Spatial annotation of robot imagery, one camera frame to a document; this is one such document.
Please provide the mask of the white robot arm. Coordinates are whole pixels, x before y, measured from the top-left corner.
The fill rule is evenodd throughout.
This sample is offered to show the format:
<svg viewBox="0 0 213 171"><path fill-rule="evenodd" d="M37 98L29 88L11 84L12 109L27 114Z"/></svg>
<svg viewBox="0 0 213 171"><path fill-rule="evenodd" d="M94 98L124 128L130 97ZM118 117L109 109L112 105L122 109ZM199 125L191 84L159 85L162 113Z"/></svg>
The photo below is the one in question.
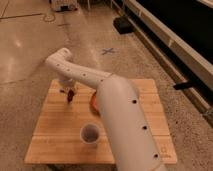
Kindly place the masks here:
<svg viewBox="0 0 213 171"><path fill-rule="evenodd" d="M96 101L118 171L168 171L142 109L140 92L129 79L72 63L61 48L45 63L67 80L96 90Z"/></svg>

